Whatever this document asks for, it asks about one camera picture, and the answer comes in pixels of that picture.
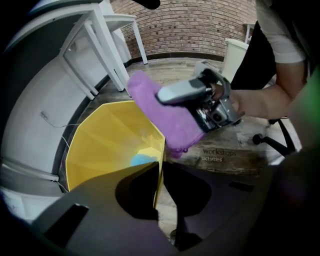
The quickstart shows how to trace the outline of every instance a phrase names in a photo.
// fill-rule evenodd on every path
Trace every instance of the wire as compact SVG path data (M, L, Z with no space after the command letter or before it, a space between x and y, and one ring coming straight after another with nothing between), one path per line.
M66 140L63 136L61 136L61 138L65 141L65 144L66 144L66 145L67 145L67 147L70 149L70 146L69 146L69 144L68 144L67 140Z
M66 190L66 188L61 183L59 183L59 181L57 181L57 180L51 180L51 181L58 183L67 193L69 192L68 190Z
M41 116L41 117L43 118L44 121L46 121L49 125L51 125L54 128L63 128L63 127L67 127L67 126L78 126L78 125L81 125L81 123L72 123L72 124L66 124L66 125L63 125L63 126L55 126L52 123L50 123L47 118L44 118L43 116ZM70 149L70 145L68 144L67 140L63 136L61 136L61 138L65 141L65 144Z
M66 124L66 125L63 125L63 126L55 126L52 123L50 123L46 118L43 118L43 120L46 121L49 125L51 125L54 128L64 128L64 127L67 127L67 126L78 126L78 125L81 125L81 123L72 123L72 124Z

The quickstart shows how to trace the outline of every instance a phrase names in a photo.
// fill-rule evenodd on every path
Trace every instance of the purple towel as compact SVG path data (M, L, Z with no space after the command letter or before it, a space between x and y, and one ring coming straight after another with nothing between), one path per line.
M141 70L136 71L128 81L128 91L135 103L162 132L171 155L179 158L205 133L185 107L160 104L155 98L160 88L160 84Z

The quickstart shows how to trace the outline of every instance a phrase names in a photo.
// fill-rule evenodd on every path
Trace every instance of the black object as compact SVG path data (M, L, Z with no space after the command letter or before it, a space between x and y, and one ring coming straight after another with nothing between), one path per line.
M286 129L286 127L284 126L283 122L281 121L281 119L276 119L276 120L270 120L269 123L271 125L275 124L276 122L279 123L280 128L282 130L284 139L285 139L285 143L287 146L282 145L281 143L277 142L276 140L265 136L263 137L262 134L256 134L253 136L252 140L253 143L258 145L261 143L267 143L268 145L270 145L271 147L273 147L276 151L278 151L281 155L283 155L284 157L295 152L296 148L295 145Z
M319 153L320 146L302 149L279 166L263 169L259 177L164 162L164 184L178 210L179 224L172 234L176 247L159 230L156 219L131 214L130 206L151 208L157 179L149 178L159 173L155 162L84 182L45 210L32 228L11 216L1 201L2 219L10 227L4 229L2 248L9 247L14 255L20 251L68 256L248 256L275 251L309 255L318 244L314 234L319 223ZM121 191L129 195L120 203L117 194ZM143 191L151 195L144 196ZM85 214L70 211L75 204L88 210ZM76 219L71 221L78 223L76 228L60 225L66 215L68 220ZM53 229L67 239L57 242ZM11 240L23 246L10 246L7 241Z
M133 0L147 9L154 10L160 6L160 0Z
M232 90L260 90L276 74L274 52L258 21L255 23L251 41L241 65L232 82Z
M216 122L220 122L222 118L221 118L221 116L219 114L216 113L216 114L213 115L213 119Z
M64 248L87 211L88 207L86 206L77 203L72 205L71 208L44 233L44 236L57 246Z

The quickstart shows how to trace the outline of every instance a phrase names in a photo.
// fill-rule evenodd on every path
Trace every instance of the red brick wall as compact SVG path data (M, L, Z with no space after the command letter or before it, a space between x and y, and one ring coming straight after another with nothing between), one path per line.
M244 41L244 22L256 21L256 0L161 0L149 10L131 0L114 0L114 13L137 17L146 55L194 52L225 55L225 38ZM132 58L140 56L131 26L122 29Z

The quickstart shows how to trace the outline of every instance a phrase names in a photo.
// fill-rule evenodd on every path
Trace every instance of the yellow trash can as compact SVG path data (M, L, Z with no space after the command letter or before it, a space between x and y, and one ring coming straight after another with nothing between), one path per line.
M137 154L158 161L160 177L164 151L165 137L134 101L103 104L74 134L65 161L68 188L128 168Z

